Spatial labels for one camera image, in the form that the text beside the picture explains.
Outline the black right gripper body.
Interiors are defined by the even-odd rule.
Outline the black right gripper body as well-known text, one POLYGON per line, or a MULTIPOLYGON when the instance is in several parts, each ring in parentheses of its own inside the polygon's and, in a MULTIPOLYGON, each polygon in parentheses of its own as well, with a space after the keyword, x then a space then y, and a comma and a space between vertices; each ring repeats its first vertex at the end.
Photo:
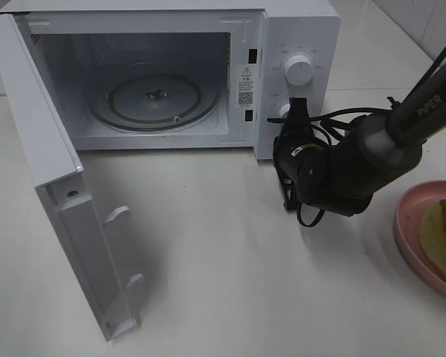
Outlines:
POLYGON ((303 160, 302 151, 316 146, 307 99, 291 97, 285 117, 272 119, 271 122, 282 124, 274 139, 273 163, 282 189, 283 207, 286 210, 296 210, 299 205, 297 182, 303 160))

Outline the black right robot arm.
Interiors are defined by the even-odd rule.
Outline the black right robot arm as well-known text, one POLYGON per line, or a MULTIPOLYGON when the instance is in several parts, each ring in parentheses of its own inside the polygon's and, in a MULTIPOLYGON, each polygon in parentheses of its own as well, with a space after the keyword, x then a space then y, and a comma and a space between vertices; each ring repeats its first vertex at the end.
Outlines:
POLYGON ((366 210, 373 194, 414 169, 424 142, 446 127, 446 63, 391 110, 359 109, 360 117, 342 124, 337 144, 329 136, 329 116, 320 126, 310 118, 305 98, 289 100, 287 117, 274 141, 273 161, 284 207, 353 216, 366 210))

